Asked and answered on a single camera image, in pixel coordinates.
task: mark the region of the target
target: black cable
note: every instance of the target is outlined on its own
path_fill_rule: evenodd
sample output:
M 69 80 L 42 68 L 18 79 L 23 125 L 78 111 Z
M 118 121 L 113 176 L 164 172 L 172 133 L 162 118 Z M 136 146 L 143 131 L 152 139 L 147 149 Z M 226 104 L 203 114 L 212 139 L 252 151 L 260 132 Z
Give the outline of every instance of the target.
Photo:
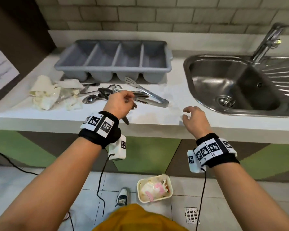
M 7 156 L 3 155 L 1 152 L 0 152 L 0 155 L 3 156 L 12 166 L 14 166 L 15 168 L 19 169 L 20 171 L 25 172 L 25 173 L 38 175 L 37 173 L 27 172 L 27 171 L 24 171 L 22 168 L 17 167 Z
M 34 175 L 38 175 L 37 173 L 32 173 L 32 172 L 27 172 L 27 171 L 24 171 L 22 168 L 19 168 L 18 166 L 16 166 L 6 155 L 3 155 L 1 152 L 0 152 L 0 155 L 3 156 L 13 167 L 15 167 L 16 169 L 19 169 L 20 171 L 22 172 L 25 172 L 25 173 L 30 173 L 30 174 L 34 174 Z M 74 231 L 74 226 L 73 226 L 73 221 L 72 221 L 72 216 L 70 215 L 70 212 L 68 212 L 69 214 L 69 217 L 67 217 L 66 219 L 64 219 L 62 222 L 68 220 L 68 218 L 70 218 L 70 222 L 72 224 L 72 229 Z
M 203 183 L 203 190 L 202 190 L 202 195 L 201 195 L 201 200 L 200 200 L 200 207 L 199 207 L 199 213 L 198 213 L 198 219 L 197 219 L 197 225 L 196 225 L 196 231 L 198 229 L 198 223 L 199 223 L 199 217 L 200 217 L 200 211 L 201 211 L 201 206 L 202 206 L 202 199 L 203 199 L 203 194 L 204 194 L 204 188 L 206 186 L 206 171 L 201 168 L 202 171 L 204 171 L 204 183 Z
M 115 154 L 110 154 L 110 155 L 107 157 L 107 160 L 106 160 L 106 162 L 105 162 L 105 164 L 104 164 L 104 167 L 103 167 L 103 169 L 102 169 L 101 176 L 100 176 L 99 187 L 97 188 L 97 193 L 96 193 L 96 195 L 98 196 L 98 198 L 101 199 L 101 200 L 104 202 L 103 216 L 104 216 L 104 211 L 105 211 L 105 201 L 104 201 L 104 199 L 102 199 L 102 198 L 99 196 L 99 191 L 100 191 L 100 185 L 101 185 L 101 179 L 102 179 L 103 172 L 104 172 L 104 170 L 105 170 L 105 167 L 106 167 L 106 164 L 107 164 L 109 158 L 110 158 L 112 155 L 115 155 Z

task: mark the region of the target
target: gray cutlery tray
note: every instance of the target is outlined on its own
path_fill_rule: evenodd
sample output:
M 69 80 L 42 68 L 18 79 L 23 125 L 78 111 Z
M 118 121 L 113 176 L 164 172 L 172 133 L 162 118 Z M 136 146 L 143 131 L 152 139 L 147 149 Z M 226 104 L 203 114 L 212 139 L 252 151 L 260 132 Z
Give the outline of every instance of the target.
M 158 83 L 171 71 L 172 52 L 165 41 L 78 40 L 67 47 L 55 64 L 66 77 L 85 81 L 88 73 L 98 82 L 109 82 L 113 73 L 124 81 L 140 73 Z

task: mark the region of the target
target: shoe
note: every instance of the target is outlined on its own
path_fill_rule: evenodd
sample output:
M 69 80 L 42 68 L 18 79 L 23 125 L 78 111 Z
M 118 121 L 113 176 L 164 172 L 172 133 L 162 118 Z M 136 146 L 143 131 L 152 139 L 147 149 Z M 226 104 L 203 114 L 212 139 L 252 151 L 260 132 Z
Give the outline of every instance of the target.
M 127 206 L 130 198 L 129 188 L 123 187 L 117 196 L 116 206 Z

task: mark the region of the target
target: drain grate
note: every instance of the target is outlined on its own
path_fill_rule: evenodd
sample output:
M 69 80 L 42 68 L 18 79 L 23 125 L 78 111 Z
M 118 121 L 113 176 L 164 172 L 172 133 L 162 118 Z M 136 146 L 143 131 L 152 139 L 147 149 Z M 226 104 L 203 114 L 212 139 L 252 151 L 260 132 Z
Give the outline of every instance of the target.
M 235 104 L 235 100 L 233 100 L 230 96 L 219 96 L 216 98 L 217 102 L 226 107 L 226 108 L 231 108 Z
M 186 223 L 197 224 L 198 221 L 198 209 L 197 208 L 185 208 Z

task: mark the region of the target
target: mustard yellow shirt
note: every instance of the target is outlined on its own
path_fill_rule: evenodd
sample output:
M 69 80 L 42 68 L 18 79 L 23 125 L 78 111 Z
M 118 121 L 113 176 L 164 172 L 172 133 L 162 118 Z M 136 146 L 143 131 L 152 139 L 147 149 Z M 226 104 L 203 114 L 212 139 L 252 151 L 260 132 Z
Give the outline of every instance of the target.
M 188 231 L 163 215 L 147 212 L 138 204 L 114 211 L 93 231 Z

